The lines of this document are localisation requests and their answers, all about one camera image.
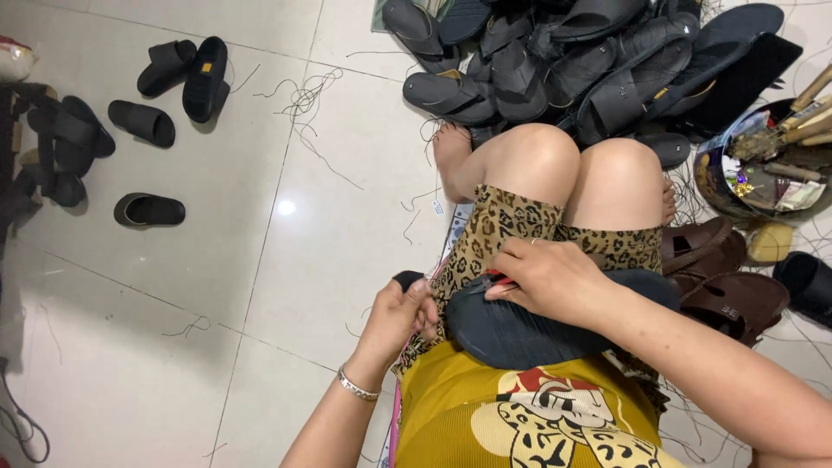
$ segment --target wooden handle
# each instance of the wooden handle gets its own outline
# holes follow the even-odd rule
[[[794,130],[791,130],[785,135],[783,135],[782,140],[783,143],[794,143],[799,142],[800,140],[805,140],[809,137],[816,137],[818,135],[828,132],[832,132],[832,116],[827,117],[820,122],[813,123],[812,125],[807,125],[803,128],[796,128]]]
[[[790,106],[791,110],[800,112],[806,109],[806,106],[810,105],[812,100],[815,99],[815,96],[823,91],[830,82],[832,82],[832,63],[792,102]]]
[[[792,128],[800,127],[804,123],[807,123],[813,118],[819,116],[821,113],[832,109],[832,94],[827,94],[821,99],[824,101],[819,106],[812,104],[811,106],[807,107],[804,111],[801,111],[799,114],[785,119],[783,123],[780,124],[780,130],[782,132],[788,132]]]
[[[802,147],[813,147],[824,143],[832,143],[832,133],[824,133],[817,137],[809,137],[798,143]]]
[[[820,180],[820,173],[809,171],[808,169],[801,169],[795,166],[786,166],[777,162],[769,162],[765,165],[765,171],[770,174],[777,174],[780,176],[794,177],[804,181],[817,182]]]

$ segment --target pile of sandals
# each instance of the pile of sandals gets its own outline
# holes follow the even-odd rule
[[[784,19],[750,3],[700,29],[701,5],[687,0],[456,0],[442,22],[388,0],[382,15],[425,71],[407,78],[409,103],[483,140],[544,122],[587,146],[690,111]],[[464,42],[476,50],[463,72]]]
[[[789,291],[776,279],[740,271],[748,259],[745,238],[727,217],[666,227],[661,256],[663,274],[681,292],[679,312],[747,346],[789,305]]]
[[[222,39],[208,37],[199,48],[191,41],[173,41],[150,47],[148,55],[151,63],[136,82],[143,97],[158,97],[184,82],[182,106],[193,122],[205,124],[219,116],[230,92],[225,82],[228,50]],[[173,120],[161,109],[115,100],[107,114],[117,127],[155,147],[174,144]],[[115,141],[81,98],[59,101],[54,90],[32,99],[27,121],[38,145],[34,157],[24,159],[23,169],[41,186],[42,196],[62,207],[76,207],[87,198],[82,178],[97,158],[115,152]],[[113,215],[129,227],[174,226],[185,220],[185,207],[171,198],[135,192],[116,203]]]

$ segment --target white tile floor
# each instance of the white tile floor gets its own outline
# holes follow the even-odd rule
[[[3,260],[0,351],[12,358],[15,396],[48,430],[47,466],[276,466],[352,350],[348,328],[360,332],[374,293],[397,271],[437,263],[452,207],[437,216],[430,196],[412,212],[400,205],[437,187],[425,116],[401,98],[414,61],[350,56],[401,51],[369,32],[372,10],[373,0],[0,0],[0,34],[41,57],[32,80],[85,99],[118,146],[85,177],[89,202],[72,210],[47,202]],[[792,95],[793,83],[800,90],[832,57],[828,38],[817,36],[831,13],[828,5],[794,8],[785,36],[813,57],[769,98]],[[178,90],[151,102],[178,125],[172,149],[110,124],[111,100],[141,102],[135,82],[149,46],[208,35],[229,44],[232,90],[259,66],[212,133],[192,127]],[[312,88],[328,73],[338,79],[298,117],[310,124],[295,126],[302,134],[275,114],[292,103],[294,87],[253,96],[287,79]],[[24,140],[35,146],[30,132]],[[111,209],[134,191],[182,200],[186,222],[118,226]],[[445,203],[441,190],[437,198]],[[289,204],[293,212],[279,209]],[[206,330],[165,336],[197,319]],[[803,331],[832,342],[832,333],[794,320],[771,335],[801,340]],[[760,351],[828,395],[832,370],[820,353],[832,359],[832,348],[818,347],[767,340]],[[370,460],[392,398],[384,394],[374,415],[363,450]],[[700,444],[685,413],[674,411],[662,428],[712,465],[732,466],[737,446],[720,453],[722,439],[708,430]],[[692,463],[675,442],[666,445]],[[0,451],[16,468],[31,465],[5,432]],[[741,451],[738,466],[746,458]]]

